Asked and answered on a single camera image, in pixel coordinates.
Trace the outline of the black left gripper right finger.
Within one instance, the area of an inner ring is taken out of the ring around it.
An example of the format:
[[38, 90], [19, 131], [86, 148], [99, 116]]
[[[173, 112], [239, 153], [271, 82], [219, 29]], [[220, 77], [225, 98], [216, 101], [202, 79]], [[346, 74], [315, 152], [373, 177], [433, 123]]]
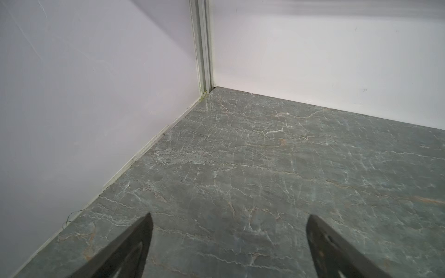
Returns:
[[390, 277], [317, 215], [309, 216], [306, 234], [319, 278]]

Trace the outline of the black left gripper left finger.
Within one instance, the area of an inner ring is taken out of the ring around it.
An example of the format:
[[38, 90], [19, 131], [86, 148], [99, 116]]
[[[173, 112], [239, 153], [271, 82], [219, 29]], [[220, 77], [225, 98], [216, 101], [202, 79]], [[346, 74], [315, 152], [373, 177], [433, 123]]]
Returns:
[[70, 278], [140, 278], [153, 235], [150, 213], [139, 218]]

